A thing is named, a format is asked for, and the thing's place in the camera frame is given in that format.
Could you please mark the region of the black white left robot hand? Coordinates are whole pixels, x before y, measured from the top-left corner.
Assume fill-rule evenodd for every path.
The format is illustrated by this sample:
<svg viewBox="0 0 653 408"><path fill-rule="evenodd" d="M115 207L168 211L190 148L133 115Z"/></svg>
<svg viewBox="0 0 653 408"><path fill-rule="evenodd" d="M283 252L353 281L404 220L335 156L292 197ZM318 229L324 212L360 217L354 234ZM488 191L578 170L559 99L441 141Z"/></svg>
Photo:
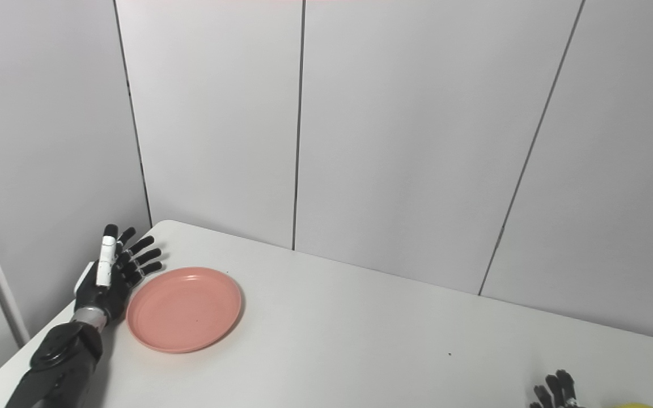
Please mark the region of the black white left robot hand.
<svg viewBox="0 0 653 408"><path fill-rule="evenodd" d="M155 238L146 235L127 245L134 235L133 227L119 232L115 224L106 225L98 258L86 266L75 285L73 321L101 332L125 312L132 290L163 269Z"/></svg>

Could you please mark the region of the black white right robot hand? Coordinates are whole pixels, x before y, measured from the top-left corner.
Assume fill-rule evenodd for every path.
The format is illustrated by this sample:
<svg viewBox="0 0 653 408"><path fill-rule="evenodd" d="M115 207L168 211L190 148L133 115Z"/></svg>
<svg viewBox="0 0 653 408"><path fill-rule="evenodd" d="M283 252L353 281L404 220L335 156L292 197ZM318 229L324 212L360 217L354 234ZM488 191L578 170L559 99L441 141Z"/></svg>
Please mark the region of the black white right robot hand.
<svg viewBox="0 0 653 408"><path fill-rule="evenodd" d="M533 393L537 400L529 403L528 407L583 407L577 399L575 380L564 369L547 375L543 384L533 387Z"/></svg>

